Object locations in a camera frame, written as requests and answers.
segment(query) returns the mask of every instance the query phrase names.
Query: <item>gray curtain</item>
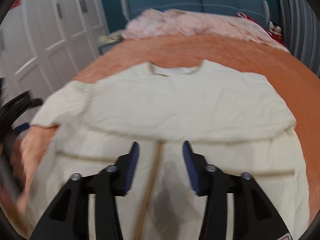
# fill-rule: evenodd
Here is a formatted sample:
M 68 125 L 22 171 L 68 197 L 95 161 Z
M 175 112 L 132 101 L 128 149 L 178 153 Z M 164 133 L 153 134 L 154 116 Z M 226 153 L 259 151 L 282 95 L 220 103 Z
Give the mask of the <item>gray curtain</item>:
M 320 22 L 306 0 L 279 0 L 284 44 L 320 77 Z

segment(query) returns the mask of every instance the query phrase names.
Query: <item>white wardrobe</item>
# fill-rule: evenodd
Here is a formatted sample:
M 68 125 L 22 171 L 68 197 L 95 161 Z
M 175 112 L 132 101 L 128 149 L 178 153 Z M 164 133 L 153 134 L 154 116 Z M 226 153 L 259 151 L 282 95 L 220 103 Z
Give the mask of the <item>white wardrobe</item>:
M 107 33 L 101 0 L 16 0 L 0 25 L 3 102 L 26 90 L 46 99 L 98 57 Z

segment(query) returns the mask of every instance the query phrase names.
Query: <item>door handle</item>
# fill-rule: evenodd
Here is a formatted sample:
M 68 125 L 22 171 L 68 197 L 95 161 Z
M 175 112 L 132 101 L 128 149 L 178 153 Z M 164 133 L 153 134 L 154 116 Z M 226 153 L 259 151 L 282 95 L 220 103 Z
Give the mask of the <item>door handle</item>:
M 61 5 L 59 3 L 57 3 L 57 11 L 58 11 L 59 18 L 62 19 Z
M 0 30 L 0 52 L 3 50 L 5 50 L 5 46 L 4 46 L 3 32 L 1 29 Z
M 85 2 L 85 0 L 79 0 L 80 2 L 80 8 L 82 13 L 87 13 L 88 12 L 88 8 L 87 8 L 87 3 Z

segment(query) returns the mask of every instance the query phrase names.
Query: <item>orange blanket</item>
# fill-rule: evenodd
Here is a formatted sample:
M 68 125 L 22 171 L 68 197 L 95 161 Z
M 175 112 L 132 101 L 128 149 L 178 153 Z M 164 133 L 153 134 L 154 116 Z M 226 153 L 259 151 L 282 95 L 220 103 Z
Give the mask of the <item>orange blanket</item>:
M 164 36 L 127 40 L 84 69 L 75 80 L 94 83 L 132 65 L 150 61 L 161 67 L 199 65 L 203 59 L 241 72 L 267 77 L 297 120 L 296 133 L 307 164 L 310 221 L 320 208 L 320 80 L 300 61 L 265 44 L 215 35 Z M 23 209 L 32 175 L 56 128 L 32 127 L 21 150 L 26 188 L 19 200 Z

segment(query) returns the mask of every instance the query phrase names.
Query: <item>silver bolt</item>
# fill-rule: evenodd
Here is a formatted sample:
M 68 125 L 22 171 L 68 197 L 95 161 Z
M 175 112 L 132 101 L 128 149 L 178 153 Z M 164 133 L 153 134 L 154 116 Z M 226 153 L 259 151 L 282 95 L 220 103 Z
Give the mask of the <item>silver bolt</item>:
M 81 179 L 81 174 L 75 173 L 71 176 L 71 180 L 79 180 Z
M 216 170 L 217 170 L 217 167 L 214 166 L 214 165 L 212 165 L 212 164 L 209 164 L 209 165 L 207 165 L 207 166 L 205 167 L 205 169 L 206 169 L 207 171 L 216 171 Z
M 252 178 L 250 173 L 248 173 L 248 172 L 241 173 L 241 177 L 244 179 L 251 179 Z
M 115 165 L 109 165 L 108 167 L 106 167 L 107 172 L 115 172 L 117 169 L 118 167 Z

